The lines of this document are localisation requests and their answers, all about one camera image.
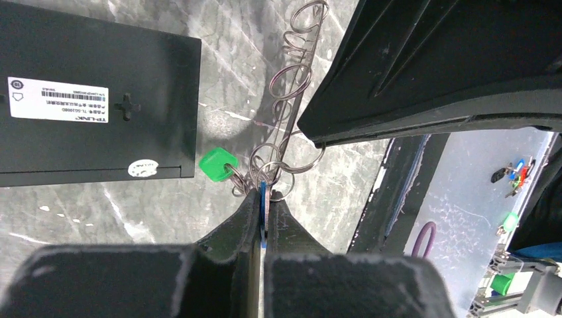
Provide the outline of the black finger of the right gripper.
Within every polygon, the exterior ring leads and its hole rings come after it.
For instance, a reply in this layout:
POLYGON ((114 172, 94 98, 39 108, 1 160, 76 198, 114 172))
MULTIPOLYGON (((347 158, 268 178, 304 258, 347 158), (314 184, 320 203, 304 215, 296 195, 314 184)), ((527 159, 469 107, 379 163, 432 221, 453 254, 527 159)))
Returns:
POLYGON ((560 1, 359 1, 298 121, 316 146, 561 131, 560 1))

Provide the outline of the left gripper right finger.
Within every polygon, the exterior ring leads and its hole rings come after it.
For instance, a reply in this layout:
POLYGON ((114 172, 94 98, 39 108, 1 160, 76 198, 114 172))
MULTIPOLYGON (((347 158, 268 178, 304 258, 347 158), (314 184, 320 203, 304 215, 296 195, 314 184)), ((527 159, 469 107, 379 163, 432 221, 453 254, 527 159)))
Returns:
POLYGON ((321 317, 326 286, 321 267, 331 252, 292 215, 285 201, 268 215, 264 259, 264 316, 321 317))

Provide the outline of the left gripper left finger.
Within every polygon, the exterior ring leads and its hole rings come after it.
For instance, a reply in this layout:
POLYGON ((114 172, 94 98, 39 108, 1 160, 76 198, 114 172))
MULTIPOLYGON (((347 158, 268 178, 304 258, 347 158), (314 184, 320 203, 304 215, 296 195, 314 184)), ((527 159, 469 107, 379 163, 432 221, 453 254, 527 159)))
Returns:
POLYGON ((260 278, 260 194, 252 190, 238 209, 197 244, 203 317, 257 317, 260 278))

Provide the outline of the blue key tag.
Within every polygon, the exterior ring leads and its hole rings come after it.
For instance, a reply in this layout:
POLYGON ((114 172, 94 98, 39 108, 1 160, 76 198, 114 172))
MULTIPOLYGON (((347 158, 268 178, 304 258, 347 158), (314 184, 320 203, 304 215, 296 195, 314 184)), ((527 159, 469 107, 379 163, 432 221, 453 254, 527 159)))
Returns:
POLYGON ((260 241, 261 247, 267 246, 268 214, 270 205, 270 190, 265 181, 260 183, 260 241))

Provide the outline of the large grey key ring disc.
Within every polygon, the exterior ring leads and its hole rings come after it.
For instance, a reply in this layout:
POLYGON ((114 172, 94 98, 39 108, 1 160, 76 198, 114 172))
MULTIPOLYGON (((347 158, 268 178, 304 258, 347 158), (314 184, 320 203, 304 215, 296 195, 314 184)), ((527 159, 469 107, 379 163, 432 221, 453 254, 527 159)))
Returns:
POLYGON ((326 1, 301 2, 282 35, 281 53, 283 66, 272 76, 268 92, 272 98, 272 123, 267 124, 270 134, 262 144, 254 147, 248 162, 247 172, 226 165, 231 171, 232 194, 242 197, 250 190, 265 184, 272 189, 281 177, 294 178, 314 166, 322 159, 319 154, 309 164, 291 166, 284 161, 290 139, 302 136, 296 121, 306 89, 313 82, 312 64, 320 41, 323 22, 329 13, 326 1))

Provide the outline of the green key tag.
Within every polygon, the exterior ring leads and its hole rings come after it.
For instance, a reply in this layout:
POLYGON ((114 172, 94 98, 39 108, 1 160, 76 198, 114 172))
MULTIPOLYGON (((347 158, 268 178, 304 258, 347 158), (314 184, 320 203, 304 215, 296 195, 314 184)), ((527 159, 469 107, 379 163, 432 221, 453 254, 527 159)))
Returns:
POLYGON ((238 159, 223 148, 214 148, 199 161, 201 171, 213 182, 222 182, 233 175, 238 159))

